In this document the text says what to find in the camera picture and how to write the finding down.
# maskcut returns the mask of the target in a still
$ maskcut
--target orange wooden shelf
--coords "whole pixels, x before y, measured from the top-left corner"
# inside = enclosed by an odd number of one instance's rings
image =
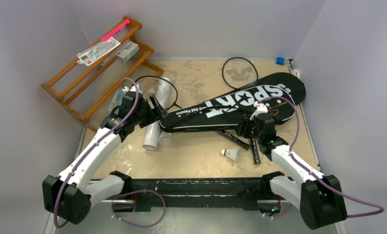
[[[139,41],[135,33],[142,28],[142,24],[128,16],[118,22],[114,27],[106,32],[109,33],[113,29],[117,28],[125,20],[129,19],[130,23],[126,24],[121,31],[127,32],[122,35],[122,38],[118,39],[117,33],[114,38],[117,39],[121,45],[112,50],[87,69],[82,72],[78,77],[71,80],[64,80],[63,77],[66,74],[72,72],[72,69],[77,65],[78,58],[75,57],[66,67],[52,77],[48,82],[42,84],[42,87],[53,97],[57,102],[79,123],[86,126],[92,131],[96,131],[98,126],[90,125],[89,118],[91,115],[101,106],[101,104],[108,99],[108,97],[120,86],[121,79],[130,76],[137,68],[144,65],[156,72],[156,76],[160,76],[163,73],[162,68],[149,62],[147,58],[153,53],[153,49]],[[132,41],[139,45],[138,52],[126,63],[117,60],[116,56],[106,60],[106,64],[101,63],[106,58],[113,55],[121,46],[128,41]],[[112,67],[119,70],[119,74],[115,73],[111,76]],[[63,86],[62,90],[57,90],[56,86]]]

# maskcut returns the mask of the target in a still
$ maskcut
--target shuttlecock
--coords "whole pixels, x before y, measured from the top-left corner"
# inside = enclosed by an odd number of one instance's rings
[[[238,159],[239,149],[222,150],[221,154],[227,156],[232,161],[236,162]]]

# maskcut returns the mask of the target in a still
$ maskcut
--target black base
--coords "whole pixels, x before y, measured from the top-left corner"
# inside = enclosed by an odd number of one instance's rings
[[[53,176],[47,176],[42,182],[45,209],[54,213],[55,201],[62,181]],[[73,185],[67,184],[58,206],[58,216],[73,224],[79,224],[87,216],[91,208],[90,195],[83,194]]]
[[[324,176],[322,180],[341,191],[340,182],[335,176]],[[300,214],[304,223],[313,230],[347,219],[343,197],[331,192],[318,181],[311,180],[301,185]]]
[[[131,179],[131,186],[127,186],[123,193],[154,190],[164,198],[167,207],[242,208],[257,211],[258,200],[278,199],[267,188],[269,180],[277,175],[282,174],[276,172],[249,178]],[[150,193],[137,194],[136,212],[149,212],[152,207],[161,206],[162,202],[157,196]]]

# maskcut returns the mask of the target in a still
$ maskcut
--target black stick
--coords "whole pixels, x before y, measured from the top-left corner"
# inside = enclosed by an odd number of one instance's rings
[[[255,165],[261,164],[261,160],[259,158],[259,152],[258,152],[258,144],[254,138],[251,139],[251,152],[254,158],[254,164]]]
[[[225,138],[235,142],[237,145],[241,146],[245,150],[249,149],[249,144],[246,144],[245,142],[239,140],[238,138],[236,138],[234,135],[228,133],[227,131],[225,131],[225,130],[217,130],[216,132],[221,134],[223,137],[225,137]]]

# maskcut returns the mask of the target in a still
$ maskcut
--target wooden rack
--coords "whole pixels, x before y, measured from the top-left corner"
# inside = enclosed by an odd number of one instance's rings
[[[138,52],[127,62],[125,63],[124,67],[124,73],[123,75],[113,78],[112,85],[108,85],[109,87],[104,87],[102,91],[96,92],[96,97],[92,97],[90,99],[91,103],[90,105],[72,105],[74,101],[77,100],[80,96],[83,96],[83,92],[85,93],[85,90],[88,89],[91,85],[95,85],[97,82],[101,79],[104,79],[102,74],[110,68],[110,66],[117,60],[116,56],[111,57],[106,64],[103,64],[102,67],[100,67],[101,63],[109,57],[113,52],[117,51],[112,50],[96,62],[94,62],[92,65],[88,66],[87,69],[79,75],[75,80],[72,82],[67,81],[67,85],[65,85],[65,81],[61,82],[68,72],[71,71],[76,65],[78,58],[75,57],[66,67],[64,67],[60,72],[58,72],[54,77],[52,77],[47,83],[42,84],[42,87],[53,97],[55,100],[68,112],[72,117],[74,117],[79,123],[86,126],[92,131],[96,131],[98,129],[98,126],[95,124],[89,123],[90,116],[101,106],[101,104],[108,99],[110,95],[113,94],[113,92],[119,88],[121,84],[121,79],[124,77],[130,76],[139,66],[144,65],[153,71],[156,72],[156,76],[160,76],[163,72],[162,68],[156,66],[155,64],[149,62],[147,58],[149,55],[153,53],[153,49],[140,42],[136,36],[135,33],[142,28],[142,24],[128,16],[123,17],[123,20],[117,23],[114,27],[112,27],[110,30],[107,31],[107,33],[111,32],[112,30],[116,29],[119,25],[121,25],[125,20],[130,20],[129,24],[126,24],[121,31],[127,32],[127,34],[123,35],[121,39],[118,39],[117,35],[113,35],[115,39],[117,39],[121,45],[124,45],[124,42],[132,41],[139,45]],[[101,38],[98,39],[93,45],[97,44],[101,41]],[[56,86],[56,83],[64,83],[65,88],[61,88],[60,91],[57,91],[54,87]]]

